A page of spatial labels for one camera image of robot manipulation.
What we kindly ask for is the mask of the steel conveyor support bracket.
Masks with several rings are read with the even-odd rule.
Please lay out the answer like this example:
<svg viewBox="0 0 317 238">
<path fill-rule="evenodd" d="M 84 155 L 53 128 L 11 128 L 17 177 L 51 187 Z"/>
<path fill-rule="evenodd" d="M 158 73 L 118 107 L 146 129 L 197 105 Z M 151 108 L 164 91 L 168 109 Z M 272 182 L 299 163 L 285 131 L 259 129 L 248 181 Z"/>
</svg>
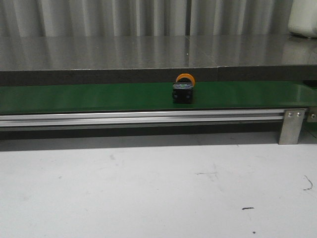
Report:
<svg viewBox="0 0 317 238">
<path fill-rule="evenodd" d="M 305 109 L 285 111 L 278 142 L 279 145 L 294 145 L 298 143 L 304 118 Z"/>
</svg>

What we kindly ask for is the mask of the aluminium conveyor side rail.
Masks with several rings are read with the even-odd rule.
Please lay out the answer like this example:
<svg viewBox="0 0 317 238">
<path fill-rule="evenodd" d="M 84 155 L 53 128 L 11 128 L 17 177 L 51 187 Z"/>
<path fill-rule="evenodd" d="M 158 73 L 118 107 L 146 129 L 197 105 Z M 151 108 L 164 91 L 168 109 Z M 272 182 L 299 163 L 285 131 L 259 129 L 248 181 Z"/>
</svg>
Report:
<svg viewBox="0 0 317 238">
<path fill-rule="evenodd" d="M 284 117 L 284 109 L 102 112 L 5 115 L 0 117 L 1 127 L 151 124 L 181 122 L 276 120 Z"/>
</svg>

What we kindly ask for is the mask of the grey pleated curtain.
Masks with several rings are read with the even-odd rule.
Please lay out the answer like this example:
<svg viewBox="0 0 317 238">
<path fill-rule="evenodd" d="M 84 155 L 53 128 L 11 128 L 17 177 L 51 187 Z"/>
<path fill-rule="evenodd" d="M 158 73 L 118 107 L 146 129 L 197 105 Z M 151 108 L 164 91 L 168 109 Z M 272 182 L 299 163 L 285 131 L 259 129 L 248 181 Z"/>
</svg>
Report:
<svg viewBox="0 0 317 238">
<path fill-rule="evenodd" d="M 286 33 L 290 0 L 3 0 L 3 37 Z"/>
</svg>

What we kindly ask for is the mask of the steel roller end plate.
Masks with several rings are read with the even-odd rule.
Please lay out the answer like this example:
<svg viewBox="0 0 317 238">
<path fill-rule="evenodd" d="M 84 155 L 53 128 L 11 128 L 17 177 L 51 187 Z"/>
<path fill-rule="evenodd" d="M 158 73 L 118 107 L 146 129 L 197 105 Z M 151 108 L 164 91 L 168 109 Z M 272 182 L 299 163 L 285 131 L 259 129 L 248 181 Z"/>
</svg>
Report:
<svg viewBox="0 0 317 238">
<path fill-rule="evenodd" d="M 317 106 L 309 107 L 308 115 L 307 115 L 307 122 L 308 123 L 315 123 L 317 122 Z"/>
</svg>

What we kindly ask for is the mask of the white machine base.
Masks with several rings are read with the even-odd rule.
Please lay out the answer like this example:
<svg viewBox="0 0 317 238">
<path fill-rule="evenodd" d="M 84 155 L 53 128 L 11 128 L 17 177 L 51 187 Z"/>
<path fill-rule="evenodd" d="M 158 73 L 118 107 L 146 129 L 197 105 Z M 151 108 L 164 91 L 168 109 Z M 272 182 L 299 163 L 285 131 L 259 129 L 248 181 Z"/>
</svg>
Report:
<svg viewBox="0 0 317 238">
<path fill-rule="evenodd" d="M 293 0 L 288 30 L 307 38 L 317 37 L 317 0 Z"/>
</svg>

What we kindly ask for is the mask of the dark grey stone countertop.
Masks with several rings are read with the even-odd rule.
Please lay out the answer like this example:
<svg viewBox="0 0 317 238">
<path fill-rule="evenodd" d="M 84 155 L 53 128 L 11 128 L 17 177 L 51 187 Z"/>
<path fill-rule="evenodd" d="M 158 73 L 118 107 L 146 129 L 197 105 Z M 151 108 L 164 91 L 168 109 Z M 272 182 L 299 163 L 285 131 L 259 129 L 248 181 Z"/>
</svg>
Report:
<svg viewBox="0 0 317 238">
<path fill-rule="evenodd" d="M 316 81 L 317 42 L 285 34 L 1 37 L 1 86 Z"/>
</svg>

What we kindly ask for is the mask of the orange black push button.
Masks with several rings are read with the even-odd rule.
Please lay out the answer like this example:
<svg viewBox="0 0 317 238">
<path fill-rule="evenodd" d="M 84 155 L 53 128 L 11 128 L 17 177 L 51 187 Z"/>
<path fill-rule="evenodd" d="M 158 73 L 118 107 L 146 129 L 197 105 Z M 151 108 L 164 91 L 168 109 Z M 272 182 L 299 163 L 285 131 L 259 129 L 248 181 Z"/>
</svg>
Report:
<svg viewBox="0 0 317 238">
<path fill-rule="evenodd" d="M 193 102 L 195 78 L 189 73 L 177 76 L 172 86 L 172 98 L 174 103 L 191 104 Z"/>
</svg>

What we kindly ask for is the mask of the green conveyor belt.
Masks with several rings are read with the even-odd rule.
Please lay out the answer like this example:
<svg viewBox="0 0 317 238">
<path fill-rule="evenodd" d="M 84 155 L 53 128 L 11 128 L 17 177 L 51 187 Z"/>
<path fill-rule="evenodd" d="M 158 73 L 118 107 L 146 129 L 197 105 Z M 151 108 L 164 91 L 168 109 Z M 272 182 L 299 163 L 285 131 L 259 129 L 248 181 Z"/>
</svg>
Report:
<svg viewBox="0 0 317 238">
<path fill-rule="evenodd" d="M 3 86 L 2 115 L 216 108 L 296 108 L 317 104 L 317 91 L 294 81 L 198 82 L 191 104 L 175 104 L 171 83 Z"/>
</svg>

